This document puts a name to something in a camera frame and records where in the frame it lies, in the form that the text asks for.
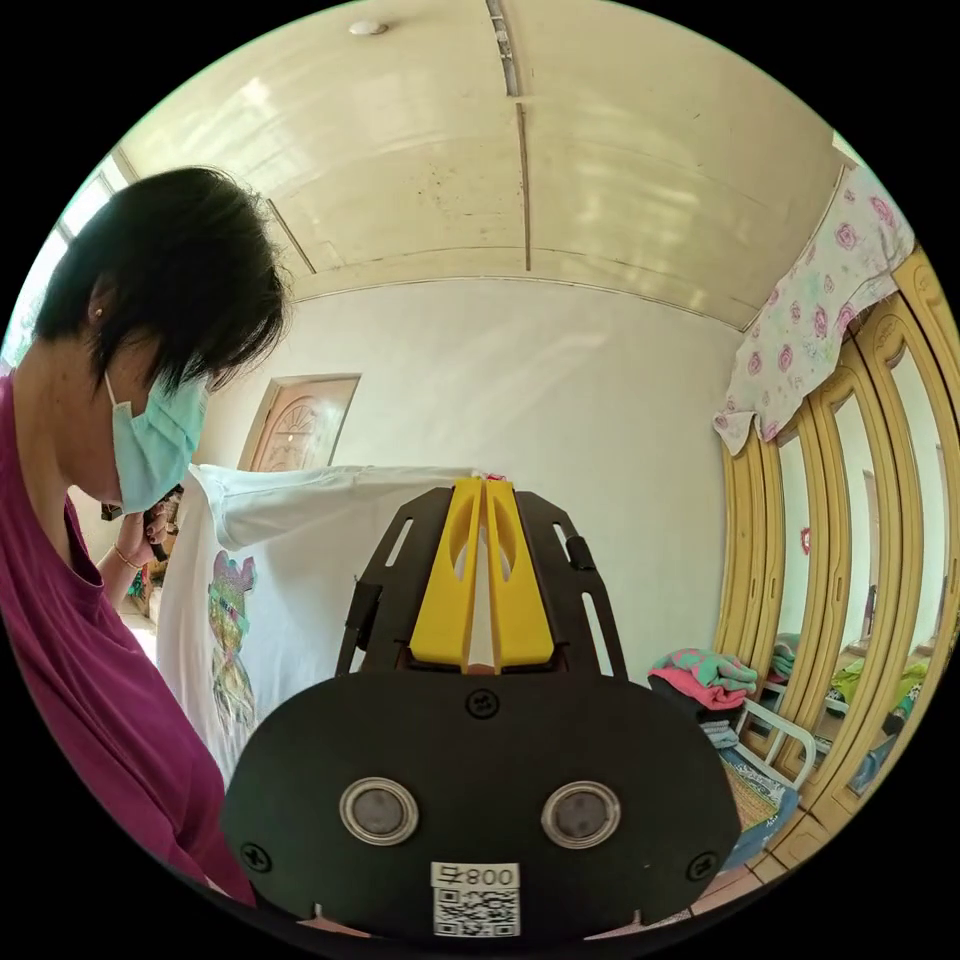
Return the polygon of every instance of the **yellow wardrobe frame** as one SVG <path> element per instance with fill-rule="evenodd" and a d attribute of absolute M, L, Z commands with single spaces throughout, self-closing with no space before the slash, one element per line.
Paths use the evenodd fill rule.
<path fill-rule="evenodd" d="M 895 273 L 901 293 L 878 305 L 841 349 L 833 375 L 806 398 L 781 432 L 800 439 L 807 484 L 811 551 L 806 608 L 794 672 L 780 714 L 815 730 L 836 669 L 848 612 L 852 547 L 849 478 L 836 411 L 860 408 L 877 482 L 879 573 L 874 629 L 853 702 L 832 748 L 801 789 L 800 809 L 772 841 L 792 866 L 839 830 L 879 786 L 920 723 L 956 637 L 960 609 L 960 334 L 936 274 L 917 248 Z M 862 797 L 847 784 L 875 742 L 909 653 L 923 563 L 920 486 L 906 414 L 890 363 L 908 348 L 927 391 L 947 475 L 948 587 L 934 654 L 913 711 L 893 751 Z M 744 449 L 723 448 L 727 487 L 726 564 L 715 649 L 736 654 L 761 677 L 769 671 L 783 594 L 786 532 L 778 450 L 751 430 Z M 764 739 L 746 734 L 759 752 Z M 775 760 L 795 775 L 799 747 Z"/>

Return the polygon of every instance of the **person in background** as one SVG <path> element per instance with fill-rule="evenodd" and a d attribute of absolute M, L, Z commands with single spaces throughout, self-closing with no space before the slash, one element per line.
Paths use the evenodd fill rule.
<path fill-rule="evenodd" d="M 136 841 L 250 905 L 218 825 L 217 765 L 116 608 L 163 535 L 153 507 L 186 473 L 209 392 L 266 356 L 284 325 L 256 199 L 217 171 L 173 170 L 84 226 L 32 345 L 0 377 L 0 610 L 33 700 Z M 73 486 L 125 513 L 97 563 Z"/>

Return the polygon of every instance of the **qr code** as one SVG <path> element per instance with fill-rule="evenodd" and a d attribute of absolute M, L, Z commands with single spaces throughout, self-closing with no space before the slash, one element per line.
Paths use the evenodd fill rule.
<path fill-rule="evenodd" d="M 433 891 L 434 932 L 441 937 L 520 935 L 520 891 Z"/>

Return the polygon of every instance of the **woven mat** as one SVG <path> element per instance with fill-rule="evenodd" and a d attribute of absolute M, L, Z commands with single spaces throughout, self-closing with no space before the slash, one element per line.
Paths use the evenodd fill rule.
<path fill-rule="evenodd" d="M 774 803 L 754 789 L 726 760 L 723 761 L 723 769 L 730 782 L 733 799 L 737 804 L 737 813 L 740 814 L 740 827 L 744 833 L 758 823 L 776 816 L 777 808 Z"/>

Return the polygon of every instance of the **bracelet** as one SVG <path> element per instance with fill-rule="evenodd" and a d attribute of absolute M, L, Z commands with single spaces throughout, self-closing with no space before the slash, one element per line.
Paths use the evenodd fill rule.
<path fill-rule="evenodd" d="M 140 567 L 138 567 L 137 564 L 131 563 L 131 562 L 120 552 L 120 548 L 119 548 L 116 544 L 113 545 L 113 552 L 114 552 L 131 570 L 139 570 L 139 569 L 140 569 Z"/>

